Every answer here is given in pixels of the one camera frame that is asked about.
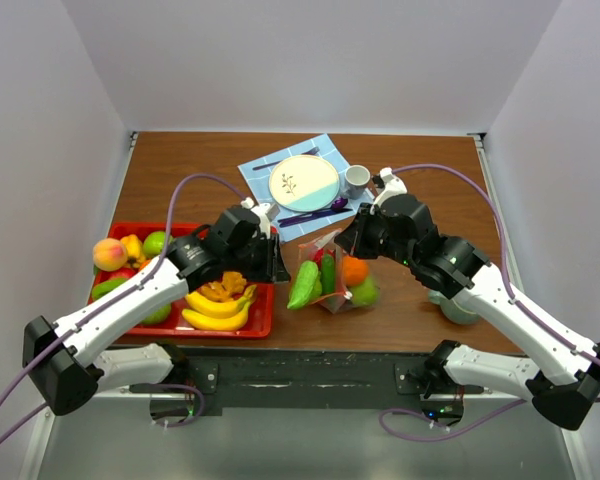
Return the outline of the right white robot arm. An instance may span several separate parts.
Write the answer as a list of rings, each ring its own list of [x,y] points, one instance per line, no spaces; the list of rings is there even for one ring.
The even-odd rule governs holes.
[[[353,257],[386,257],[406,266],[424,287],[476,313],[524,353],[514,358],[444,340],[422,368],[432,390],[470,385],[506,393],[572,431],[599,400],[600,342],[569,330],[530,301],[467,240],[439,233],[415,196],[362,205],[335,242]]]

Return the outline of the green cucumber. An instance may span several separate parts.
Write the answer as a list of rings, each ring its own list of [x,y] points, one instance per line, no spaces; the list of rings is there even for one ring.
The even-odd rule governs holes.
[[[320,275],[320,269],[314,261],[306,260],[300,265],[289,293],[289,310],[304,308],[321,296]]]

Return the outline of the green chili pepper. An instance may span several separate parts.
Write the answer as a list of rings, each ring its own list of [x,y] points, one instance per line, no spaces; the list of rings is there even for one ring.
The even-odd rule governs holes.
[[[321,282],[323,295],[329,295],[335,292],[336,261],[329,253],[325,253],[321,260]]]

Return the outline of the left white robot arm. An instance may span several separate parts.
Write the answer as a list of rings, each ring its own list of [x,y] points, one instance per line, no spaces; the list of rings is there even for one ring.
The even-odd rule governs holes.
[[[271,227],[278,212],[269,203],[232,206],[209,228],[170,241],[148,267],[81,310],[55,322],[42,316],[30,321],[23,367],[53,413],[67,415],[96,393],[127,385],[180,390],[189,366],[175,347],[152,343],[110,351],[109,346],[159,308],[226,271],[255,283],[289,280]]]

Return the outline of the clear orange zip top bag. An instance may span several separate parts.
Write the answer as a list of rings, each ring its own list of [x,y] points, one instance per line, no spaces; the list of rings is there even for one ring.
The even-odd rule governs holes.
[[[335,258],[335,261],[336,261],[335,292],[333,294],[329,294],[329,295],[321,294],[321,296],[317,300],[310,303],[310,305],[320,305],[321,307],[325,308],[327,311],[329,311],[332,314],[344,312],[345,310],[355,309],[355,307],[352,305],[352,303],[350,301],[351,293],[348,290],[349,287],[347,287],[344,284],[343,275],[342,275],[342,259],[344,256],[347,256],[349,254],[345,253],[334,242],[336,235],[339,234],[340,232],[342,232],[341,229],[332,230],[331,232],[329,232],[325,235],[317,237],[307,243],[301,244],[299,247],[299,253],[298,253],[297,271],[299,270],[300,265],[304,261],[306,261],[306,260],[312,261],[312,258],[318,249],[323,248],[324,254],[329,253]],[[370,267],[369,267],[369,275],[368,276],[371,276],[374,279],[374,282],[378,289],[378,300],[379,300],[380,289],[377,285],[377,282],[376,282],[373,274],[371,273]]]

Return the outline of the green lime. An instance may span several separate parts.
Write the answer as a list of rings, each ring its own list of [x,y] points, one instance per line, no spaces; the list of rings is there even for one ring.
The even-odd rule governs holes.
[[[350,286],[348,290],[355,308],[371,307],[378,300],[378,289],[371,276],[367,276],[359,285]]]

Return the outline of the red pomegranate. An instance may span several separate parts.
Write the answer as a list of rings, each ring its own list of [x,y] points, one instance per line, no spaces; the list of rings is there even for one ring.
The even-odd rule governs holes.
[[[318,266],[321,266],[321,261],[322,261],[323,256],[324,256],[324,249],[323,248],[318,249],[313,256],[312,261],[315,262]]]

